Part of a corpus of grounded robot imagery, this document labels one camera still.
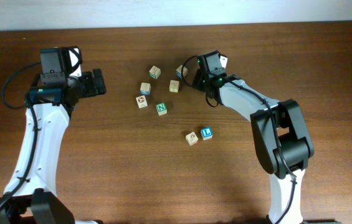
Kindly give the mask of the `wooden block carrot drawing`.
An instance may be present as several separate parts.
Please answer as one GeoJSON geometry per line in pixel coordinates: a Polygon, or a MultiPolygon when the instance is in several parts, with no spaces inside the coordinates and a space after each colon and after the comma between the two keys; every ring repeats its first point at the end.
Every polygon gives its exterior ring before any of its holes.
{"type": "Polygon", "coordinates": [[[198,142],[198,137],[196,136],[195,132],[191,132],[186,135],[186,141],[190,146],[198,142]]]}

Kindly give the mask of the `wooden block blue L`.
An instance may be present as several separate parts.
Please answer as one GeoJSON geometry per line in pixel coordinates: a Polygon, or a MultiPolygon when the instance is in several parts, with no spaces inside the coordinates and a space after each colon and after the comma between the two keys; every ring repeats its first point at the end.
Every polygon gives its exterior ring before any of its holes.
{"type": "Polygon", "coordinates": [[[201,129],[201,137],[203,140],[208,140],[213,137],[213,132],[210,127],[205,127],[201,129]]]}

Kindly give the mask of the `wooden block green N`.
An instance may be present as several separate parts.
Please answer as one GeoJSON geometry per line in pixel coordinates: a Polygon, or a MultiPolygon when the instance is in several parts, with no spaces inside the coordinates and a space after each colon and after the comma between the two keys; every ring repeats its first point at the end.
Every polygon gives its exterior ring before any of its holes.
{"type": "Polygon", "coordinates": [[[156,105],[156,110],[157,110],[157,113],[158,113],[159,116],[162,116],[162,115],[164,115],[164,114],[166,114],[168,112],[167,106],[166,106],[166,104],[164,102],[158,103],[156,105]]]}

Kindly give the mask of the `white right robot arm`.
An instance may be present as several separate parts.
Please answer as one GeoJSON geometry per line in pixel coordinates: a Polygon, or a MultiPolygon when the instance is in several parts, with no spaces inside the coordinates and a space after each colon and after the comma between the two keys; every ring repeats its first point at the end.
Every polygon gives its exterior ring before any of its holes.
{"type": "Polygon", "coordinates": [[[245,81],[198,70],[193,87],[250,121],[256,155],[270,177],[269,223],[303,223],[303,176],[314,147],[300,106],[253,90],[245,81]]]}

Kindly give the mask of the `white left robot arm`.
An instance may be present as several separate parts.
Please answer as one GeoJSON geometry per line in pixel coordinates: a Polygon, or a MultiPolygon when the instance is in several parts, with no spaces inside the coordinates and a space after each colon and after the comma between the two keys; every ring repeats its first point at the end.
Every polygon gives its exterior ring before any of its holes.
{"type": "Polygon", "coordinates": [[[13,175],[4,193],[31,195],[35,189],[56,193],[60,146],[76,103],[106,93],[99,68],[69,76],[66,86],[36,87],[27,94],[26,131],[13,175]]]}

